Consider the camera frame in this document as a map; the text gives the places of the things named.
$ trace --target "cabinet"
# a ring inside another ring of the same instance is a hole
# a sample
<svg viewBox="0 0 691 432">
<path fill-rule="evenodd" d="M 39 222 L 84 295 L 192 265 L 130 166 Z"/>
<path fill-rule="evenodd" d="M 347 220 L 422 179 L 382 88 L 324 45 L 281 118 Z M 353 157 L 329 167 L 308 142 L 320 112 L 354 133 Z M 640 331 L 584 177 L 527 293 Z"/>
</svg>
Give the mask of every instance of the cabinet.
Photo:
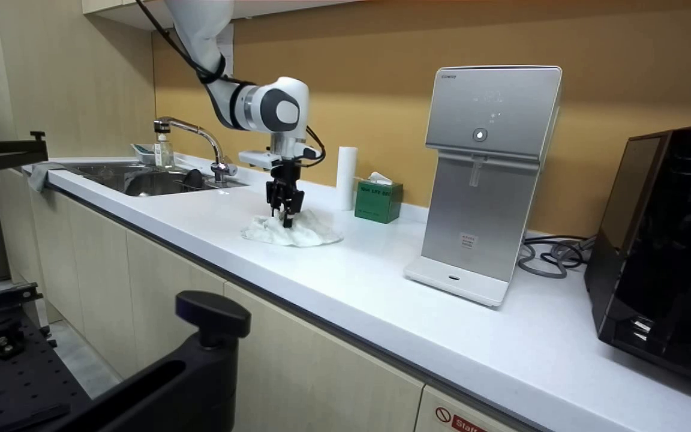
<svg viewBox="0 0 691 432">
<path fill-rule="evenodd" d="M 84 334 L 84 313 L 76 279 L 76 246 L 71 245 L 71 219 L 76 214 L 69 196 L 54 190 L 30 192 L 25 190 L 34 235 L 40 265 L 40 293 L 45 299 L 78 331 Z"/>
<path fill-rule="evenodd" d="M 11 282 L 39 282 L 39 246 L 30 216 L 30 190 L 18 169 L 0 169 L 0 225 L 7 246 Z"/>
<path fill-rule="evenodd" d="M 81 335 L 119 373 L 136 370 L 131 341 L 131 295 L 127 279 L 127 240 L 119 222 L 69 202 L 69 249 L 76 274 Z"/>
<path fill-rule="evenodd" d="M 414 432 L 515 432 L 515 427 L 494 420 L 492 414 L 475 411 L 433 387 L 422 388 L 422 402 L 418 413 Z"/>
<path fill-rule="evenodd" d="M 409 432 L 422 382 L 226 282 L 251 311 L 239 342 L 237 432 Z"/>
<path fill-rule="evenodd" d="M 169 353 L 195 329 L 175 316 L 175 295 L 189 287 L 187 261 L 127 231 L 127 265 L 130 265 L 130 299 L 135 364 L 145 367 Z"/>
<path fill-rule="evenodd" d="M 281 13 L 295 10 L 311 10 L 311 7 L 330 7 L 346 5 L 358 0 L 234 0 L 232 1 L 232 19 L 261 16 L 261 13 Z M 169 11 L 165 10 L 162 0 L 145 0 L 145 7 L 162 25 L 173 25 Z M 123 21 L 136 29 L 153 29 L 150 21 L 142 13 L 135 0 L 81 0 L 81 11 L 90 16 L 106 16 L 113 21 Z"/>
</svg>

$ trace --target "faucet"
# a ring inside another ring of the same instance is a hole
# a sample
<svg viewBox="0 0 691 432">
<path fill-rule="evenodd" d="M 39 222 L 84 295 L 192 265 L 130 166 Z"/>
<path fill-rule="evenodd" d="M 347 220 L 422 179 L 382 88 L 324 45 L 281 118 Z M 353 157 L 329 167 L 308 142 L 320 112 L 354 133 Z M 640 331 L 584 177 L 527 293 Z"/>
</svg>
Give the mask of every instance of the faucet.
<svg viewBox="0 0 691 432">
<path fill-rule="evenodd" d="M 211 172 L 216 175 L 216 179 L 220 179 L 223 175 L 234 175 L 234 166 L 220 151 L 219 139 L 214 133 L 208 133 L 204 127 L 196 127 L 196 125 L 185 123 L 179 118 L 153 118 L 153 130 L 159 133 L 168 133 L 173 127 L 192 131 L 211 145 L 214 155 L 216 155 L 216 160 L 211 162 Z"/>
</svg>

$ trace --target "black appliance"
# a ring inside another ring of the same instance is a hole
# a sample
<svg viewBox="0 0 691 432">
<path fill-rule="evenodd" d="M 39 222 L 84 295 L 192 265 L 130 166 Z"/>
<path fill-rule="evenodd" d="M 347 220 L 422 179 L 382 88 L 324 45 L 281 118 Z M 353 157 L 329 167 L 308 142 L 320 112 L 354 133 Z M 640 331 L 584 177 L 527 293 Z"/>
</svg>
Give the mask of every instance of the black appliance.
<svg viewBox="0 0 691 432">
<path fill-rule="evenodd" d="M 602 341 L 691 379 L 691 127 L 628 139 L 584 285 Z"/>
</svg>

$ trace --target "white countertop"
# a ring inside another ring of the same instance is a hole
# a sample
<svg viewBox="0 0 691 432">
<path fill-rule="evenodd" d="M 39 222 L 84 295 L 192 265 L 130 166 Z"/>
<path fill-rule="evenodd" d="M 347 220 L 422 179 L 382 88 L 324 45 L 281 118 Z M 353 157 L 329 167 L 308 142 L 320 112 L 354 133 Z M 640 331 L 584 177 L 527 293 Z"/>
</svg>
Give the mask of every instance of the white countertop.
<svg viewBox="0 0 691 432">
<path fill-rule="evenodd" d="M 564 280 L 515 270 L 504 307 L 486 309 L 403 279 L 422 246 L 424 209 L 403 205 L 397 220 L 372 222 L 335 210 L 334 187 L 300 181 L 305 210 L 343 240 L 261 245 L 239 231 L 268 214 L 267 175 L 239 177 L 249 187 L 125 196 L 67 169 L 47 175 L 49 184 L 541 427 L 691 430 L 691 383 L 596 341 L 581 270 Z"/>
</svg>

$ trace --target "small object on counter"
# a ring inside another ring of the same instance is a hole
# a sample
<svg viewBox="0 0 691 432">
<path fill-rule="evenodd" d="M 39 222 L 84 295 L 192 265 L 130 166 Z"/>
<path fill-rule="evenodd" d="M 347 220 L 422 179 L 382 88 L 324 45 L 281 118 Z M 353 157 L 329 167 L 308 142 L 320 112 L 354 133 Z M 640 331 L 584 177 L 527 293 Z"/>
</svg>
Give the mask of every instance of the small object on counter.
<svg viewBox="0 0 691 432">
<path fill-rule="evenodd" d="M 337 149 L 335 205 L 347 210 L 353 209 L 354 155 L 358 155 L 354 145 Z"/>
<path fill-rule="evenodd" d="M 156 142 L 153 142 L 153 166 L 173 167 L 173 149 L 168 143 L 169 125 L 153 123 Z"/>
<path fill-rule="evenodd" d="M 354 216 L 389 222 L 401 214 L 403 187 L 385 175 L 372 172 L 370 179 L 358 181 Z"/>
<path fill-rule="evenodd" d="M 204 175 L 202 169 L 187 169 L 181 175 L 181 190 L 204 190 Z"/>
<path fill-rule="evenodd" d="M 340 240 L 324 220 L 311 210 L 300 210 L 293 228 L 283 228 L 275 216 L 251 219 L 243 231 L 245 240 L 283 245 L 283 246 L 324 246 Z"/>
</svg>

